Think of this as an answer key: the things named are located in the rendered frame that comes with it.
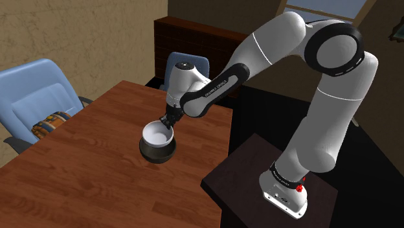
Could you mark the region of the dark brown wooden cabinet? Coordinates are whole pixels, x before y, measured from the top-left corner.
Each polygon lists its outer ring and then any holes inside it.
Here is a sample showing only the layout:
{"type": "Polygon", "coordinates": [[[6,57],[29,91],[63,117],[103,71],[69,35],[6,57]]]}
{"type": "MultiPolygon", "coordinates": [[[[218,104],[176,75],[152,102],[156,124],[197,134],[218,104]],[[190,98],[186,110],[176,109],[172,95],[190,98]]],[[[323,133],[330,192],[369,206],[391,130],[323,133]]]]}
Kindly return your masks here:
{"type": "Polygon", "coordinates": [[[147,85],[157,89],[163,84],[166,63],[171,52],[206,57],[210,65],[209,78],[213,79],[224,69],[235,48],[246,37],[246,34],[176,17],[156,19],[155,77],[147,85]]]}

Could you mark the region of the orange and blue barrel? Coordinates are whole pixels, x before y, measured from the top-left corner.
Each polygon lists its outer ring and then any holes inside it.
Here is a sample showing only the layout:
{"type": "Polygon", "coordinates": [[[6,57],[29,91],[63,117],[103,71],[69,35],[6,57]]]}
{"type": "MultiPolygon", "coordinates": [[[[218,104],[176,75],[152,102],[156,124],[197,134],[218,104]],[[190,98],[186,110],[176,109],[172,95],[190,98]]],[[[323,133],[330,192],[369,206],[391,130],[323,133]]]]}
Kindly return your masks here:
{"type": "Polygon", "coordinates": [[[62,111],[57,111],[47,116],[44,120],[41,120],[33,125],[31,132],[37,138],[42,139],[70,118],[70,114],[62,111]]]}

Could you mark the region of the brown wooden table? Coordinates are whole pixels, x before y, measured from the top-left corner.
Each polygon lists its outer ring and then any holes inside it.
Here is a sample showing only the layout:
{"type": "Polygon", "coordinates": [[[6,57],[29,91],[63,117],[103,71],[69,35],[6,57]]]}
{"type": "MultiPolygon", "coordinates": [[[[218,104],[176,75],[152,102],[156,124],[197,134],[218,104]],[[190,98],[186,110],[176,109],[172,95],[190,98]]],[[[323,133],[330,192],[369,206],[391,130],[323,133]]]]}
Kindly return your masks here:
{"type": "Polygon", "coordinates": [[[0,168],[0,228],[219,228],[201,180],[228,153],[232,110],[174,128],[175,155],[140,154],[164,91],[123,81],[0,168]]]}

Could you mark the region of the black bowl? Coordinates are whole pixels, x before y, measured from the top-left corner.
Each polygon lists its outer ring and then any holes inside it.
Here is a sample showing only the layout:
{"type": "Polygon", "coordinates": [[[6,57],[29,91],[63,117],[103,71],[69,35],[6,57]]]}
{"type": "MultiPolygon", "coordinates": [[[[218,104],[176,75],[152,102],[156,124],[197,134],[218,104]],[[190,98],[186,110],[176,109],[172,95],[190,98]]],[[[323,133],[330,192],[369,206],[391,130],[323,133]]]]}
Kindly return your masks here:
{"type": "Polygon", "coordinates": [[[139,142],[140,154],[145,160],[155,164],[165,163],[171,159],[175,154],[176,148],[177,142],[175,138],[173,138],[168,145],[161,148],[154,148],[147,145],[143,138],[139,142]]]}

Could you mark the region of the window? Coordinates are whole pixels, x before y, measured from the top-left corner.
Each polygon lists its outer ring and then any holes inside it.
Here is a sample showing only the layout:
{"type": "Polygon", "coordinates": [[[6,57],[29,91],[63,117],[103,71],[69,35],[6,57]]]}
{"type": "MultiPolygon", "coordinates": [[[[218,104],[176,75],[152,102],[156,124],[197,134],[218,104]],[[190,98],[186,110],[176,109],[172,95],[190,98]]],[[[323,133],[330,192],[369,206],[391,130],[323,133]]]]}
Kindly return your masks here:
{"type": "Polygon", "coordinates": [[[338,19],[352,23],[365,2],[366,0],[287,0],[284,12],[296,12],[305,22],[338,19]]]}

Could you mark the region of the white bowl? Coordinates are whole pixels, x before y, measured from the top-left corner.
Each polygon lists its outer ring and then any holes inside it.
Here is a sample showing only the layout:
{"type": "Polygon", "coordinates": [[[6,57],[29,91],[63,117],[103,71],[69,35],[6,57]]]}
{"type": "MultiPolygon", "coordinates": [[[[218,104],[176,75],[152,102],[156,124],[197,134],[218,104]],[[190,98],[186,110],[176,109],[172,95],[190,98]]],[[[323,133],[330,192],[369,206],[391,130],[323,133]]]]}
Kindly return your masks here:
{"type": "Polygon", "coordinates": [[[173,128],[167,128],[160,120],[148,123],[142,130],[142,138],[145,143],[153,148],[167,146],[172,141],[173,137],[173,128]]]}

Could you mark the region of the dark robot stand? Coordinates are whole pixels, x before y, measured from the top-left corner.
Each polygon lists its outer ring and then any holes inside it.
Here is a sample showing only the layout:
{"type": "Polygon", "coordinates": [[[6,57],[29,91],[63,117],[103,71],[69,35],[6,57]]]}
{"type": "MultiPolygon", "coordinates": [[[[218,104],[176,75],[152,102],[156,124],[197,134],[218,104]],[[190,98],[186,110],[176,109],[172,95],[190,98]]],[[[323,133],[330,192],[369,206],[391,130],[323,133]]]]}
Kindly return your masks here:
{"type": "Polygon", "coordinates": [[[306,175],[308,209],[296,220],[264,199],[259,175],[281,151],[252,134],[201,181],[222,209],[220,228],[330,228],[337,190],[313,173],[306,175]]]}

